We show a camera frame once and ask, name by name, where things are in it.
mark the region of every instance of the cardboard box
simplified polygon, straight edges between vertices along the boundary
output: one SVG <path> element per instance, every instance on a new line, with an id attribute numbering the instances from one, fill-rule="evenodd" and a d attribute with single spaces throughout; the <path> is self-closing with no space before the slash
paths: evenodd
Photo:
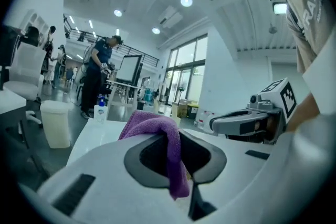
<path id="1" fill-rule="evenodd" d="M 188 104 L 192 103 L 190 100 L 181 99 L 179 103 L 174 103 L 177 105 L 177 116 L 179 118 L 186 118 L 188 112 Z"/>

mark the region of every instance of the trash bin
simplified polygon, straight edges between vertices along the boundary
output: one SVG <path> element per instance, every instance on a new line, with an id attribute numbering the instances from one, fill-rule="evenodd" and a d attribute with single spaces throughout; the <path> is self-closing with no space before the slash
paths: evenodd
<path id="1" fill-rule="evenodd" d="M 137 106 L 137 110 L 143 110 L 143 106 L 146 104 L 146 102 L 140 100 L 138 101 L 138 106 Z"/>
<path id="2" fill-rule="evenodd" d="M 50 148 L 66 148 L 70 146 L 69 108 L 68 103 L 51 100 L 41 104 L 42 123 Z"/>
<path id="3" fill-rule="evenodd" d="M 196 119 L 197 110 L 198 110 L 197 104 L 188 104 L 187 118 L 191 120 Z"/>

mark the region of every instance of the gray t-shirt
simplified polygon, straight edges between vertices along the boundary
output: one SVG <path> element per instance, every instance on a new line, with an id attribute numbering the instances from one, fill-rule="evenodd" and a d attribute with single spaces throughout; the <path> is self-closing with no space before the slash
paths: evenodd
<path id="1" fill-rule="evenodd" d="M 304 73 L 326 43 L 336 22 L 329 0 L 287 0 L 295 16 L 287 22 L 297 45 L 298 71 Z"/>

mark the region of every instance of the glass door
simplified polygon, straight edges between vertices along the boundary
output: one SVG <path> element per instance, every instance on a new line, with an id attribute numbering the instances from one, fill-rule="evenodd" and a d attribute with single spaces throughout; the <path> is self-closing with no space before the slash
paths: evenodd
<path id="1" fill-rule="evenodd" d="M 188 91 L 190 75 L 191 69 L 174 71 L 168 98 L 169 105 L 172 105 L 173 102 L 179 102 L 180 99 L 185 99 Z"/>
<path id="2" fill-rule="evenodd" d="M 184 91 L 181 92 L 181 95 L 180 93 L 177 94 L 175 102 L 179 102 L 180 99 L 185 99 L 188 90 L 190 74 L 191 69 L 182 70 L 181 79 L 177 89 L 184 88 Z"/>
<path id="3" fill-rule="evenodd" d="M 173 73 L 173 78 L 171 79 L 172 84 L 170 86 L 170 92 L 169 92 L 169 98 L 168 98 L 168 104 L 172 105 L 173 102 L 175 102 L 176 99 L 176 94 L 178 93 L 178 83 L 180 81 L 180 75 L 181 75 L 181 71 L 177 70 L 174 71 Z"/>

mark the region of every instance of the purple cloth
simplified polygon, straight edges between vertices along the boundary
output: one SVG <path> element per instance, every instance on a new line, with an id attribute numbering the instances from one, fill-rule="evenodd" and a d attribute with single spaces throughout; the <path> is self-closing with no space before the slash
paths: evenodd
<path id="1" fill-rule="evenodd" d="M 170 181 L 170 194 L 176 199 L 189 195 L 186 169 L 181 161 L 181 141 L 179 128 L 171 118 L 151 112 L 136 110 L 122 130 L 119 140 L 138 134 L 167 134 L 167 173 Z"/>

